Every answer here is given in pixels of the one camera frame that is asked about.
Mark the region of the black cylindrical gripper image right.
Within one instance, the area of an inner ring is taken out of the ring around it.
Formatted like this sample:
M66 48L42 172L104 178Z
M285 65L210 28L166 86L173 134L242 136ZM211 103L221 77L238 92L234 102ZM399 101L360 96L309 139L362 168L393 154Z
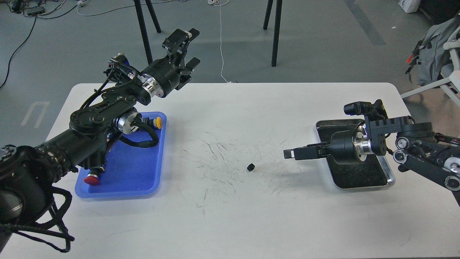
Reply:
M370 140L363 131L340 131L332 135L330 144L321 142L283 151L285 159L295 160L313 160L330 155L337 164L361 164L372 155Z

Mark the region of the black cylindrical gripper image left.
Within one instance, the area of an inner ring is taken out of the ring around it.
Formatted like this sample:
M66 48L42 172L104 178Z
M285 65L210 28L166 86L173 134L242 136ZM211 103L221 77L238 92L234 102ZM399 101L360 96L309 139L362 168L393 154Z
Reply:
M200 31L191 28L189 31L176 29L162 43L166 49L169 61L182 61L192 40L199 36ZM149 64L140 73L144 81L142 88L151 97L165 98L172 90L181 90L191 80L193 70L200 64L200 59L192 58L183 68L174 69L167 59L157 59Z

